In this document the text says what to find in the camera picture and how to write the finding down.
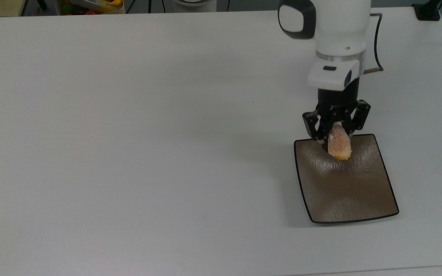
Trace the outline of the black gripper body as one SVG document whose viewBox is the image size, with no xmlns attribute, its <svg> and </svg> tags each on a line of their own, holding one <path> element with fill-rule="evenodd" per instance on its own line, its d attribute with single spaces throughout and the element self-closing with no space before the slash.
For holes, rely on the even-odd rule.
<svg viewBox="0 0 442 276">
<path fill-rule="evenodd" d="M 316 110 L 325 125 L 337 121 L 351 120 L 351 113 L 357 107 L 360 79 L 355 79 L 343 90 L 318 89 Z"/>
</svg>

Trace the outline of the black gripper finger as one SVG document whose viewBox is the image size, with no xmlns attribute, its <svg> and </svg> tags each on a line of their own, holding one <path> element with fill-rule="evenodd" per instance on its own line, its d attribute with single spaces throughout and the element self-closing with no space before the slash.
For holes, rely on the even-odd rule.
<svg viewBox="0 0 442 276">
<path fill-rule="evenodd" d="M 356 101 L 355 105 L 345 110 L 345 131 L 351 137 L 355 131 L 363 129 L 371 106 L 365 100 Z"/>
<path fill-rule="evenodd" d="M 325 152 L 328 152 L 328 140 L 330 137 L 330 126 L 321 119 L 317 110 L 304 112 L 302 119 L 311 140 L 318 142 Z"/>
</svg>

